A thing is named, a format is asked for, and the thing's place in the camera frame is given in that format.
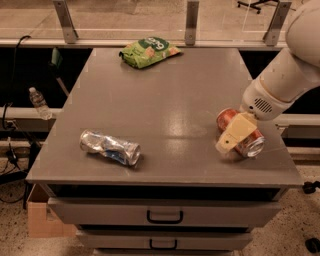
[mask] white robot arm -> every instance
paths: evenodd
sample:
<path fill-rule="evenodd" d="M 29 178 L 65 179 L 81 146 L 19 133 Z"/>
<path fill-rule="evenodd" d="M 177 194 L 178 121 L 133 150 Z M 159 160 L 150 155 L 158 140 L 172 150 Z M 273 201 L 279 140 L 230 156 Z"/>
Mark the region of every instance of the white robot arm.
<path fill-rule="evenodd" d="M 230 151 L 249 136 L 256 120 L 276 118 L 304 93 L 320 86 L 319 0 L 310 0 L 297 10 L 286 41 L 289 48 L 282 49 L 245 90 L 241 117 L 231 120 L 221 135 L 216 146 L 220 152 Z"/>

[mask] speckled floor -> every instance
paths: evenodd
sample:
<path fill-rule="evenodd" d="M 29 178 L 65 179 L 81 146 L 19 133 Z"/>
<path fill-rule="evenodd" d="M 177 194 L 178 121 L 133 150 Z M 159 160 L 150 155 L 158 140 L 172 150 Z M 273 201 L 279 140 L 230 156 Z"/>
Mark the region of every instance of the speckled floor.
<path fill-rule="evenodd" d="M 5 163 L 5 159 L 1 160 L 0 166 Z M 305 181 L 320 180 L 320 155 L 313 155 L 312 160 L 296 159 L 295 163 Z M 23 181 L 0 185 L 0 198 L 7 201 L 21 197 L 23 192 Z M 291 189 L 280 204 L 282 210 L 265 227 L 254 229 L 253 241 L 243 251 L 234 252 L 234 256 L 314 255 L 308 252 L 304 242 L 312 237 L 320 238 L 320 192 L 306 195 L 302 189 Z M 0 203 L 0 248 L 1 256 L 92 254 L 92 250 L 84 248 L 76 238 L 29 238 L 27 212 L 22 208 L 22 201 Z"/>

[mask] gray table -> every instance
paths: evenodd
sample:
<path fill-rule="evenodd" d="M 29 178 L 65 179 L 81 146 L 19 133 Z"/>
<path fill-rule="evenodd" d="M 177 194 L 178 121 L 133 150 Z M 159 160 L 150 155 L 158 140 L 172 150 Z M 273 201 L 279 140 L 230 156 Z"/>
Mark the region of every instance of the gray table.
<path fill-rule="evenodd" d="M 183 49 L 181 56 L 144 70 L 136 70 L 123 63 L 118 57 L 119 50 L 109 48 L 93 51 L 27 177 L 29 182 L 39 183 L 46 189 L 52 197 L 51 206 L 58 213 L 61 204 L 83 205 L 83 194 L 79 197 L 76 193 L 72 194 L 75 201 L 66 193 L 59 194 L 61 188 L 69 185 L 76 185 L 84 191 L 92 191 L 94 186 L 111 186 L 113 189 L 119 186 L 129 188 L 130 194 L 140 187 L 145 189 L 143 193 L 153 191 L 152 188 L 157 188 L 159 193 L 160 187 L 172 190 L 171 202 L 183 200 L 184 206 L 188 196 L 174 196 L 174 191 L 179 191 L 180 187 L 183 188 L 180 194 L 185 191 L 191 191 L 192 194 L 193 188 L 221 188 L 223 191 L 236 192 L 237 195 L 244 191 L 243 198 L 235 197 L 234 201 L 237 202 L 259 201 L 259 197 L 250 200 L 250 195 L 254 198 L 252 192 L 266 191 L 270 196 L 269 204 L 273 204 L 287 189 L 302 185 L 272 122 L 259 123 L 259 129 L 266 137 L 266 145 L 254 159 L 242 159 L 235 152 L 222 156 L 215 149 L 219 136 L 215 122 L 218 113 L 228 107 L 238 108 L 244 89 L 251 80 L 237 49 Z M 138 142 L 142 157 L 137 166 L 124 167 L 102 156 L 81 151 L 79 137 L 88 128 Z M 97 193 L 92 195 L 86 196 L 93 201 L 86 201 L 91 206 L 86 205 L 85 208 L 99 211 Z M 99 201 L 103 200 L 101 197 L 109 200 L 114 196 L 98 197 Z M 265 197 L 261 197 L 261 201 L 266 201 Z M 81 224 L 90 224 L 89 220 L 84 219 L 73 223 L 81 229 Z M 106 223 L 102 220 L 95 224 Z M 249 224 L 245 226 L 248 228 L 245 232 L 253 227 Z M 84 231 L 79 231 L 79 237 L 90 236 L 81 232 Z M 229 249 L 235 248 L 217 247 L 218 251 Z"/>

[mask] cardboard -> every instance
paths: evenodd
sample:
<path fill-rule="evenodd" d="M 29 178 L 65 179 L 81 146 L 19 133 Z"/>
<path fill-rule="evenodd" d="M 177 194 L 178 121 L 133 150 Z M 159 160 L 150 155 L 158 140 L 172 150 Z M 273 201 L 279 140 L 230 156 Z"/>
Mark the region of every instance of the cardboard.
<path fill-rule="evenodd" d="M 48 206 L 49 196 L 35 184 L 27 201 L 28 231 L 31 238 L 74 237 L 76 227 L 64 224 Z"/>

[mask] metal pole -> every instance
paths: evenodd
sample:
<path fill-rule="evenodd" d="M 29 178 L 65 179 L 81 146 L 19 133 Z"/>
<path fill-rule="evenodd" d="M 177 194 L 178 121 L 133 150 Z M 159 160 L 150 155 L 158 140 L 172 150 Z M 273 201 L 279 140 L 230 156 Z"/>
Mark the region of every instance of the metal pole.
<path fill-rule="evenodd" d="M 188 0 L 185 44 L 194 45 L 196 42 L 196 30 L 198 22 L 199 0 Z"/>
<path fill-rule="evenodd" d="M 278 43 L 281 28 L 290 10 L 292 0 L 279 0 L 274 12 L 269 29 L 264 36 L 264 42 L 268 46 L 275 46 Z"/>
<path fill-rule="evenodd" d="M 78 39 L 78 34 L 73 26 L 66 0 L 52 1 L 54 7 L 56 8 L 56 12 L 62 27 L 65 42 L 68 44 L 75 43 Z"/>

